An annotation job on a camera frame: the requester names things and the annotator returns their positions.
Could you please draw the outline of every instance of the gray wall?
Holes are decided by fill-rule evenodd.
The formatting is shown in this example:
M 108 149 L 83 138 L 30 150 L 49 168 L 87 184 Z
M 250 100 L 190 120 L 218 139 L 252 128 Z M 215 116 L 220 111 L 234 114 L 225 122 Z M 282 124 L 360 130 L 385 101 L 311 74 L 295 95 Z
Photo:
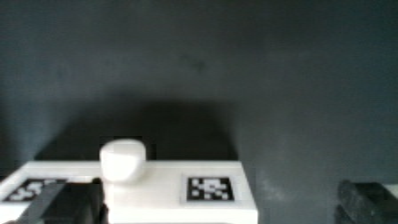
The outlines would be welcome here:
M 0 1 L 0 38 L 1 174 L 149 105 L 158 148 L 215 115 L 261 223 L 330 224 L 339 180 L 396 182 L 396 1 Z

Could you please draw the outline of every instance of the white cup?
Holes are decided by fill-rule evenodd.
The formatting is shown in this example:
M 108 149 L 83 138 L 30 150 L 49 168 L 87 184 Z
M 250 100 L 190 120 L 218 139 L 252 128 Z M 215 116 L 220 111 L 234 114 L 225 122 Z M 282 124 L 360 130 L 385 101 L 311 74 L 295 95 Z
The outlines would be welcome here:
M 144 172 L 145 146 L 133 139 L 110 141 L 99 153 L 103 178 L 108 182 L 128 183 Z

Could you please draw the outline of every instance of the dark gray wall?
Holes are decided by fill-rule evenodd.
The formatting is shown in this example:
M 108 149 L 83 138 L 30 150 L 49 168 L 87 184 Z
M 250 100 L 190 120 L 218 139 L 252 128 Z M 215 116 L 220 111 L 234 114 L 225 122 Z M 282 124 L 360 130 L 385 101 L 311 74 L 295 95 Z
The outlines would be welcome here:
M 396 1 L 0 1 L 0 38 L 3 174 L 149 105 L 160 148 L 216 114 L 261 223 L 330 224 L 339 180 L 396 182 Z

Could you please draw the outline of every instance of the black and white pattern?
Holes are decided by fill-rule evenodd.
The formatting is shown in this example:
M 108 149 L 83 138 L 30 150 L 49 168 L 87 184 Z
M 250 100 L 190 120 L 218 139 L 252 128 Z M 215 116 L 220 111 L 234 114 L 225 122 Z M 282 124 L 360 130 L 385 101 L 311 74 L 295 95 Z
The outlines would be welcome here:
M 227 177 L 190 177 L 186 188 L 186 201 L 234 201 Z
M 41 194 L 42 188 L 49 183 L 64 183 L 65 179 L 39 179 L 28 178 L 9 196 L 3 199 L 3 202 L 30 202 L 37 195 Z

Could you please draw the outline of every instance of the white platform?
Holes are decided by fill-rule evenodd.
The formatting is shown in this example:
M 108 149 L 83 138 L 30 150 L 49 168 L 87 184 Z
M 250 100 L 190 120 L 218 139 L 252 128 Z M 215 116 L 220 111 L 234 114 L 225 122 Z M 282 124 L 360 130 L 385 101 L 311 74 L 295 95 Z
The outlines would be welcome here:
M 90 182 L 94 177 L 101 177 L 99 162 L 26 163 L 0 185 L 0 223 L 17 219 L 28 207 L 28 203 L 3 202 L 26 178 L 65 178 L 69 182 Z M 234 200 L 186 200 L 188 178 L 227 178 Z M 145 162 L 145 172 L 136 182 L 124 185 L 104 182 L 104 202 L 112 224 L 257 224 L 240 162 Z

